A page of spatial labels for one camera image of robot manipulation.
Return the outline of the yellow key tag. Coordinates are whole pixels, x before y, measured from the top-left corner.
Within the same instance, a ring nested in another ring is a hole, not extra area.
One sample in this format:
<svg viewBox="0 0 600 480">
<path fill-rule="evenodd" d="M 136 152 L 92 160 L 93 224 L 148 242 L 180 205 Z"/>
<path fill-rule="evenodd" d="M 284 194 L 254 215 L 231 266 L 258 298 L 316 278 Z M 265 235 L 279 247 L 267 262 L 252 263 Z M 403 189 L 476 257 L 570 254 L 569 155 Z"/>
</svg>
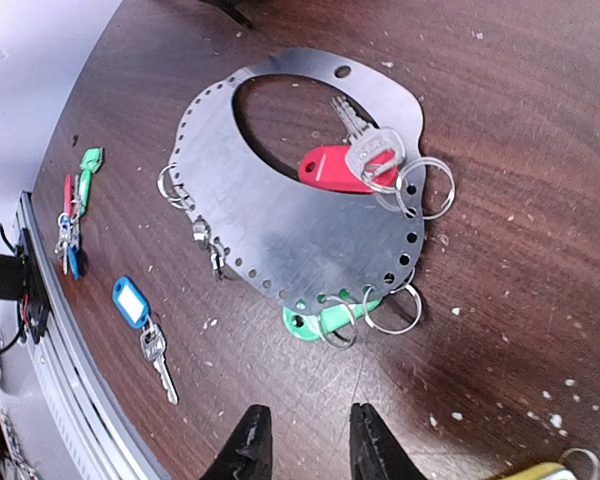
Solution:
<svg viewBox="0 0 600 480">
<path fill-rule="evenodd" d="M 589 479 L 600 479 L 600 460 L 591 450 L 584 448 L 569 448 L 559 457 L 557 462 L 543 462 L 513 475 L 504 477 L 503 480 L 578 480 L 577 475 L 566 466 L 566 460 L 576 454 L 584 455 L 591 464 Z"/>
</svg>

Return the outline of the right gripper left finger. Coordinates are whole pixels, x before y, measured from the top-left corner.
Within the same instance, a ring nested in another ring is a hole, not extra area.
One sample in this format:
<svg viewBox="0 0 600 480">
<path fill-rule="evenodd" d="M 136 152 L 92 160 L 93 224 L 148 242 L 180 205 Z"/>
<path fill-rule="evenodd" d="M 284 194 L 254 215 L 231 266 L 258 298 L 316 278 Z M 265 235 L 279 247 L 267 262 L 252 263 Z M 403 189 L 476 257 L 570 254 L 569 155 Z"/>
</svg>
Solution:
<svg viewBox="0 0 600 480">
<path fill-rule="evenodd" d="M 248 407 L 212 464 L 213 479 L 272 478 L 272 417 L 269 407 Z"/>
</svg>

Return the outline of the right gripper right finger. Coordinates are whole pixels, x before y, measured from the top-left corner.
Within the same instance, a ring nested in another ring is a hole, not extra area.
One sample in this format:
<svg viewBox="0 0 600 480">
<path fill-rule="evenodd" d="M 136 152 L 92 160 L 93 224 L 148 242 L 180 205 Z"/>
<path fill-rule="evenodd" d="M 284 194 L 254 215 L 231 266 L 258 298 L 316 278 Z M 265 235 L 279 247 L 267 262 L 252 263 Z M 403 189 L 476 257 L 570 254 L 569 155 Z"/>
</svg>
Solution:
<svg viewBox="0 0 600 480">
<path fill-rule="evenodd" d="M 352 479 L 426 480 L 372 404 L 353 404 L 349 425 Z"/>
</svg>

